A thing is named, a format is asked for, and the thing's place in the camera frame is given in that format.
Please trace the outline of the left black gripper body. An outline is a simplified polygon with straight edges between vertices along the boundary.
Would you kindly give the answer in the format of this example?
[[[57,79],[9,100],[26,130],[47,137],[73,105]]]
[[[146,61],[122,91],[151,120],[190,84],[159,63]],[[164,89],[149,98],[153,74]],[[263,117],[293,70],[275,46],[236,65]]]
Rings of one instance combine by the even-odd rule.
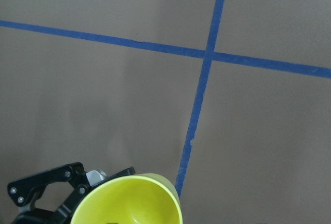
[[[133,167],[107,175],[74,162],[13,180],[7,185],[18,208],[12,223],[70,223],[78,205],[95,189],[134,174]]]

